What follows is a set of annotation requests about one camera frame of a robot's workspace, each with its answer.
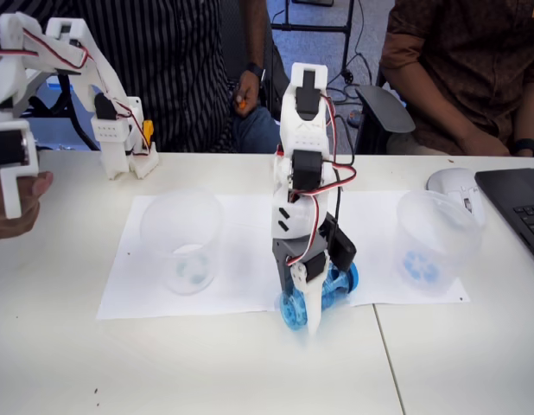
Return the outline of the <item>striped shirt person right hand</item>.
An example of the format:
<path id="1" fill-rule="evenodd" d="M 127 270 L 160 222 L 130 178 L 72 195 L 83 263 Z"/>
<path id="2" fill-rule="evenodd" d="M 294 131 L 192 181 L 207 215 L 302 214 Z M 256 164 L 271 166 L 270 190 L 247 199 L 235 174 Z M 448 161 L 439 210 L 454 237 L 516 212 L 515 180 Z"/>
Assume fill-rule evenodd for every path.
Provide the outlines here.
<path id="1" fill-rule="evenodd" d="M 0 182 L 0 239 L 10 239 L 28 233 L 34 227 L 40 212 L 40 198 L 47 193 L 54 181 L 52 172 L 41 172 L 37 177 L 17 179 L 22 214 L 8 219 L 5 215 L 3 191 Z"/>

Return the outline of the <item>striped shirt person left hand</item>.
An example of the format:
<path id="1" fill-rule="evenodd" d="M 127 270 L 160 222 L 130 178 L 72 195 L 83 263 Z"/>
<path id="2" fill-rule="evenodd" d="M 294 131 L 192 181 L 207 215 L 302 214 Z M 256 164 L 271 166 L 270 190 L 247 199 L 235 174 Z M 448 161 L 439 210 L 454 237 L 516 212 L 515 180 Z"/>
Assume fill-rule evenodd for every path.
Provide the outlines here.
<path id="1" fill-rule="evenodd" d="M 259 78 L 245 70 L 233 92 L 234 110 L 241 118 L 247 117 L 257 107 L 259 89 Z"/>

